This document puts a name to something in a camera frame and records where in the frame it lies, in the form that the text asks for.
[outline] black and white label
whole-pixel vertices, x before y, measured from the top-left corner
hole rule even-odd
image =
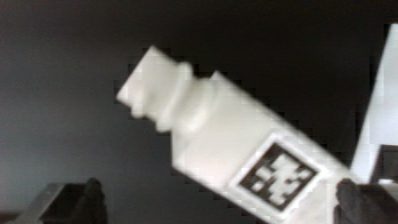
[[[372,183],[398,183],[398,146],[383,145],[376,161]]]
[[[315,175],[312,166],[274,142],[239,185],[283,212]]]

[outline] dark background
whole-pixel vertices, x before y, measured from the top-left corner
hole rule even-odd
[[[155,44],[221,70],[351,164],[393,1],[3,1],[0,211],[52,182],[106,185],[111,223],[257,223],[171,169],[171,139],[116,104]]]

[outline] gray wall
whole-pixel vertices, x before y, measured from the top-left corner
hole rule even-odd
[[[0,1],[0,211],[98,177],[113,223],[255,223],[171,169],[171,139],[114,103],[152,44],[219,69],[349,164],[392,3]]]

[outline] qr code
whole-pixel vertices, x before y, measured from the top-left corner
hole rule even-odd
[[[315,169],[278,143],[258,160],[241,181],[255,196],[283,211],[317,175]]]

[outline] white cylindrical object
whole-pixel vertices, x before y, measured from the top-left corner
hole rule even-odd
[[[152,48],[118,95],[173,132],[173,167],[273,224],[333,224],[354,178],[305,133],[216,72],[193,76]]]

